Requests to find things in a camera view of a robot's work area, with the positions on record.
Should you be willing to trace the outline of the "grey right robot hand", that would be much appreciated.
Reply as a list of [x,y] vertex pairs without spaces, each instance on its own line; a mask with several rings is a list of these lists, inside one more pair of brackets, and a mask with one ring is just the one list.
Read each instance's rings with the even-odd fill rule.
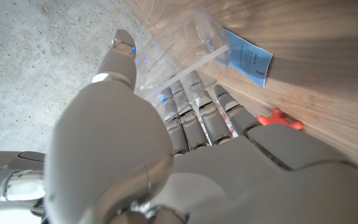
[[41,152],[0,151],[0,212],[45,218],[44,158]]

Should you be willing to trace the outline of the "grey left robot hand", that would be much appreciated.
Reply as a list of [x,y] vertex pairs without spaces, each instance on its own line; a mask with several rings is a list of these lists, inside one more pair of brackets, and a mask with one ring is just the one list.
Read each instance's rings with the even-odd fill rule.
[[50,223],[358,223],[358,165],[309,134],[260,124],[220,86],[237,137],[175,155],[134,93],[134,57],[117,30],[58,120],[44,165]]

